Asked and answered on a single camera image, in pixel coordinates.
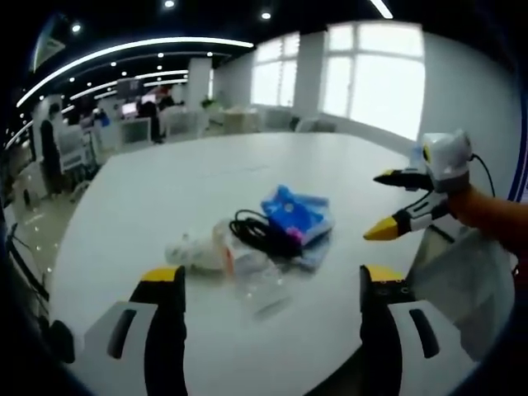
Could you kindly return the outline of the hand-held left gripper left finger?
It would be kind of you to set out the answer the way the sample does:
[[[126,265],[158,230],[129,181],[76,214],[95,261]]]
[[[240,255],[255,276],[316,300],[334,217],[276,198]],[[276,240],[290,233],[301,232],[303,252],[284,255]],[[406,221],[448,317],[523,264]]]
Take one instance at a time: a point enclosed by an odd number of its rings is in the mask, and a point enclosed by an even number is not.
[[[187,395],[185,269],[159,267],[85,333],[82,383],[90,395]]]

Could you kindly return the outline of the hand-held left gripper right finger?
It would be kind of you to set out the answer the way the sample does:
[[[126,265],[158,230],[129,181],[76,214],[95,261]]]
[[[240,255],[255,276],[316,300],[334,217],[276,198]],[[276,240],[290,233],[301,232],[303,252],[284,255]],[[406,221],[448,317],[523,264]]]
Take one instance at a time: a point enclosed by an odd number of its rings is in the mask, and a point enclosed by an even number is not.
[[[384,266],[360,267],[364,395],[446,395],[456,370],[458,330]]]

